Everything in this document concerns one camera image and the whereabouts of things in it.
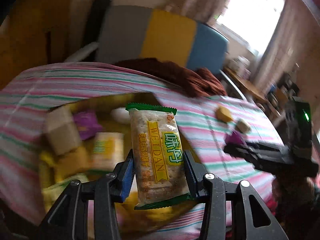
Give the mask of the white cardboard box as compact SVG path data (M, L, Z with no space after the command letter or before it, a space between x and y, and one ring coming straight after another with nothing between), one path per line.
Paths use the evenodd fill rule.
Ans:
M77 149L82 143L72 113L67 106L61 106L47 114L44 132L56 155Z

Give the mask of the grey yellow blue chair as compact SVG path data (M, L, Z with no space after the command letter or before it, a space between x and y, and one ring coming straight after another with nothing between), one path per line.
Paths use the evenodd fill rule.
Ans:
M227 84L228 94L245 100L244 94L223 72L229 41L214 28L172 12L116 5L108 10L99 36L96 62L115 63L137 58L171 61L181 67L207 68ZM84 48L67 58L82 61Z

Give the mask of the yellow sponge on bed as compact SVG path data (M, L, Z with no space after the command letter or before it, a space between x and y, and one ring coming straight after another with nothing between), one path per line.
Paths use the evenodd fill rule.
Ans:
M229 122L233 121L230 110L227 109L226 107L223 107L223 106L217 107L217 109L215 111L215 116L216 116L217 120L220 120L225 123L229 123Z

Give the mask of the gold metal tray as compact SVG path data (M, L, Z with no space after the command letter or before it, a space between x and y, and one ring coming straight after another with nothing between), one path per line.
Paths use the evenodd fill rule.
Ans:
M40 183L44 207L49 210L72 179L95 180L112 171L132 147L128 103L161 107L152 93L131 93L80 100L49 111L44 133L51 149L40 154ZM120 233L144 235L170 223L196 204L183 200L159 209L136 210L134 188L123 204L116 205Z

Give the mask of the cluttered white shelf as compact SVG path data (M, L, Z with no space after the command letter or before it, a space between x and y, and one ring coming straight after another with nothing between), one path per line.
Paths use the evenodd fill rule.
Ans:
M299 65L294 64L289 72L283 72L276 84L273 84L267 93L268 107L272 114L280 117L289 98L298 96L300 88L296 84Z

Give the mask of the purple snack packet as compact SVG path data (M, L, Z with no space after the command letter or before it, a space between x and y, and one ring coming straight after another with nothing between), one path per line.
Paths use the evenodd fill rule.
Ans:
M237 145L245 145L246 142L242 134L236 130L232 130L230 134L226 134L225 136L226 144L237 144Z

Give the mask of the wooden side table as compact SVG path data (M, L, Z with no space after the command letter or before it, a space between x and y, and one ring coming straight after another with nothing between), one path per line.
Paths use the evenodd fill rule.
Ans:
M223 72L226 73L228 77L230 77L240 86L240 90L244 91L245 96L249 96L250 98L253 98L254 100L257 100L259 102L267 102L263 93L260 92L250 81L245 80L242 77L239 77L238 75L236 75L234 71L232 71L228 67L224 67Z

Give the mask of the green cracker packet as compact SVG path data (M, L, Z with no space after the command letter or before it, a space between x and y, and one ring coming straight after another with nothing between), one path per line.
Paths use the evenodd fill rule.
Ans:
M171 107L128 103L138 190L137 210L159 209L191 200L183 146Z

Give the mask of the black rolled mat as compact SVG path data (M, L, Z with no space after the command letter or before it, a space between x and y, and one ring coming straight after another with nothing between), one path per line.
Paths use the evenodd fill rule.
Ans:
M82 61L95 61L104 18L111 5L112 0L93 0L81 40L81 48L85 50Z

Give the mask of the maroon crumpled cloth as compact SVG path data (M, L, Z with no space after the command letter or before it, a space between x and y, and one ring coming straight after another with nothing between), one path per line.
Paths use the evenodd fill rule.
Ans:
M191 98L227 95L222 83L207 68L193 71L174 62L162 62L156 58L123 60L116 62L114 65L150 74L174 83L180 86Z

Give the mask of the striped bed sheet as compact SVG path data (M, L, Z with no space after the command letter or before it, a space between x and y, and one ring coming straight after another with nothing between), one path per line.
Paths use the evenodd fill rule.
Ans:
M273 176L222 150L231 125L219 122L217 106L250 126L250 141L281 144L267 116L255 105L226 96L193 99L175 85L104 63L57 63L23 71L1 90L1 199L27 221L44 217L38 156L46 113L81 99L149 92L165 106L177 109L176 121L207 169L230 182L248 180L271 210Z

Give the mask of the cream rolled sock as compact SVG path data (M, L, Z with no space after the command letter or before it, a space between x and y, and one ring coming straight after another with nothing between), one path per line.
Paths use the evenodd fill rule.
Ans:
M247 122L245 122L245 120L243 119L237 120L235 127L236 127L236 130L242 134L247 134L251 131L250 125Z

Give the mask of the wooden wardrobe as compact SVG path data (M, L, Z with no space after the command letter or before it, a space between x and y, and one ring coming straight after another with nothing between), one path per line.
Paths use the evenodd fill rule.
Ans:
M72 0L16 0L1 20L1 87L20 72L63 62Z

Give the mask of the yellow knitted item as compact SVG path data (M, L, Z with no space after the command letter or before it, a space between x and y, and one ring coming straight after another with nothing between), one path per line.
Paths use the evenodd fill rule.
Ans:
M55 201L57 200L59 195L63 192L63 190L67 187L67 185L73 180L79 180L82 183L89 182L89 180L85 174L79 173L79 174L71 176L61 182L58 182L48 188L42 189L44 209L46 212L49 211L49 209L55 203Z

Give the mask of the pink curtain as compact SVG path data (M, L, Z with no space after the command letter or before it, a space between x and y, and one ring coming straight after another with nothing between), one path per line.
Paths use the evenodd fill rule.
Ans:
M255 52L253 83L266 91L292 63L297 42L296 0L176 0L179 14L223 27Z

